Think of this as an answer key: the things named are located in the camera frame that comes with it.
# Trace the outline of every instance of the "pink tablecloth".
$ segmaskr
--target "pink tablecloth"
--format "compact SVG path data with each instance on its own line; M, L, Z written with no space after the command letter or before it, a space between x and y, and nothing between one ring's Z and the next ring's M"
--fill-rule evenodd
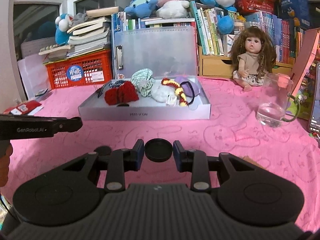
M296 120L272 129L255 119L255 106L261 88L244 93L231 81L201 79L212 104L211 118L204 121L170 122L84 122L76 133L60 133L53 138L13 141L9 182L1 189L9 200L19 185L55 166L94 150L101 145L112 149L131 148L142 138L180 140L186 149L200 149L207 155L230 152L248 155L267 170L297 184L305 195L305 205L297 225L303 230L320 227L320 149L304 130L305 122ZM78 116L77 107L94 87L57 89L44 102L41 116ZM173 158L152 163L144 158L140 172L126 173L126 183L183 182L190 174L176 171ZM212 185L217 178L212 173Z

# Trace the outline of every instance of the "wooden drawer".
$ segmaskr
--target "wooden drawer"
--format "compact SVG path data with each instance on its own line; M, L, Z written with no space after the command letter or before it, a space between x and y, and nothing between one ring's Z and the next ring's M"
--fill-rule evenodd
M290 76L291 70L292 68L289 68L289 67L278 67L278 68L273 68L272 72L275 74L281 73L281 74Z
M202 60L202 75L232 78L231 60L205 59Z

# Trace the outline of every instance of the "black handle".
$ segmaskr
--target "black handle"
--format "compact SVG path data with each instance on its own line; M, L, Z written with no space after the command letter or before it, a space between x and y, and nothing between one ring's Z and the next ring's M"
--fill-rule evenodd
M10 144L10 140L0 141L0 158L5 156L5 152Z

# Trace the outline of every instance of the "smartphone screen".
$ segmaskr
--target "smartphone screen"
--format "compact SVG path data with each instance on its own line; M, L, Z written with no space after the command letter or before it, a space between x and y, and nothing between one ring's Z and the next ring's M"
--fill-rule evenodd
M309 131L320 133L320 62L316 65L316 91L309 119Z

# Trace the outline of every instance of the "yellow red knitted strip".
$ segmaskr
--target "yellow red knitted strip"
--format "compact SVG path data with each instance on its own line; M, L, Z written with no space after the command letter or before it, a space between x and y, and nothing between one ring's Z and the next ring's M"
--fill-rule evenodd
M183 88L180 86L179 83L177 83L174 80L171 80L169 78L164 78L164 79L162 79L161 84L163 84L165 86L174 87L176 89L174 92L175 95L180 97L179 106L188 106L188 101L187 101L186 95L183 91Z

